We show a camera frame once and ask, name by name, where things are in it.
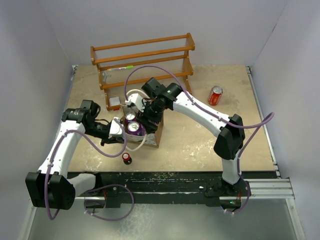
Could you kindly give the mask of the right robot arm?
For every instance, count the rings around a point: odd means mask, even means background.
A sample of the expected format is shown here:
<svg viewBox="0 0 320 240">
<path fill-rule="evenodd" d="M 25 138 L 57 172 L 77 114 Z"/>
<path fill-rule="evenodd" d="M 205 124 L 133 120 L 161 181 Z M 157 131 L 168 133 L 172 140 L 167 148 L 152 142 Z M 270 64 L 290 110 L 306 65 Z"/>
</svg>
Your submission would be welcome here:
<svg viewBox="0 0 320 240">
<path fill-rule="evenodd" d="M 196 121 L 216 137 L 213 150 L 222 160 L 222 190 L 228 196 L 235 195 L 240 190 L 238 156 L 245 139 L 242 118 L 237 114 L 229 116 L 208 107 L 176 83 L 164 86 L 151 78 L 141 89 L 152 99 L 138 117 L 148 132 L 156 130 L 164 110 L 170 109 Z"/>
</svg>

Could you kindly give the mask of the canvas tote bag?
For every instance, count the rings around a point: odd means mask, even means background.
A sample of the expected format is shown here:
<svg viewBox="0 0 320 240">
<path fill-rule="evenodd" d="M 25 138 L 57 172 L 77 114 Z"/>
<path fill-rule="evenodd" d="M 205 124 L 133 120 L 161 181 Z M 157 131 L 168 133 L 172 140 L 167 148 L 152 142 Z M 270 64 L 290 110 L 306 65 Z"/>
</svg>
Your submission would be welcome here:
<svg viewBox="0 0 320 240">
<path fill-rule="evenodd" d="M 127 100 L 120 106 L 127 141 L 137 144 L 135 148 L 126 147 L 129 151 L 137 151 L 143 145 L 158 148 L 164 126 L 164 114 L 153 112 L 153 100 L 142 90 L 132 89 L 126 93 Z"/>
</svg>

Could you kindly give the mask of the purple can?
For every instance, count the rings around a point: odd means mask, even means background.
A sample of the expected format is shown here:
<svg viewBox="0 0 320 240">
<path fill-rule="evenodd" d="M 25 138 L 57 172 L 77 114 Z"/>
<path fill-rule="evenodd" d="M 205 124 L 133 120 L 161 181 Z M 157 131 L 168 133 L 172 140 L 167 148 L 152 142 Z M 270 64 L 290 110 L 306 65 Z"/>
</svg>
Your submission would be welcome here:
<svg viewBox="0 0 320 240">
<path fill-rule="evenodd" d="M 131 122 L 135 122 L 137 119 L 137 114 L 134 111 L 127 111 L 124 114 L 124 121 L 126 124 L 129 124 Z"/>
<path fill-rule="evenodd" d="M 133 136 L 144 136 L 146 131 L 141 123 L 133 121 L 127 125 L 127 133 Z"/>
</svg>

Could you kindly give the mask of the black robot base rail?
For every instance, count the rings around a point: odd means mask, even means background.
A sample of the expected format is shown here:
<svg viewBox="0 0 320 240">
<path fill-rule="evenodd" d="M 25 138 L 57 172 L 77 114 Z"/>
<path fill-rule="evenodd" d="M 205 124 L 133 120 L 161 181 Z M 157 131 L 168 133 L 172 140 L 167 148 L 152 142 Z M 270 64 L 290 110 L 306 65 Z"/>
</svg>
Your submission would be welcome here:
<svg viewBox="0 0 320 240">
<path fill-rule="evenodd" d="M 182 204 L 239 208 L 248 194 L 249 180 L 276 179 L 275 171 L 245 171 L 244 181 L 229 186 L 220 171 L 96 172 L 93 192 L 81 194 L 97 198 L 106 208 L 121 204 Z"/>
</svg>

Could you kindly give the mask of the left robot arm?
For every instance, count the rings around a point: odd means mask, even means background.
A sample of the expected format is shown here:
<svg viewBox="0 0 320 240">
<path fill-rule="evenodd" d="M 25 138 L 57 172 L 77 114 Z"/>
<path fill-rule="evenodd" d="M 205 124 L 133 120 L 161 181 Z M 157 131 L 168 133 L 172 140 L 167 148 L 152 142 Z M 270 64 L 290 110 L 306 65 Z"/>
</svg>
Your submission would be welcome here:
<svg viewBox="0 0 320 240">
<path fill-rule="evenodd" d="M 68 169 L 81 138 L 101 140 L 105 144 L 126 144 L 125 128 L 115 117 L 107 124 L 96 120 L 101 107 L 92 100 L 83 100 L 79 108 L 68 108 L 62 114 L 59 133 L 42 165 L 29 172 L 25 184 L 33 206 L 68 210 L 79 195 L 88 192 L 98 196 L 103 184 L 94 173 L 80 173 L 68 178 Z"/>
</svg>

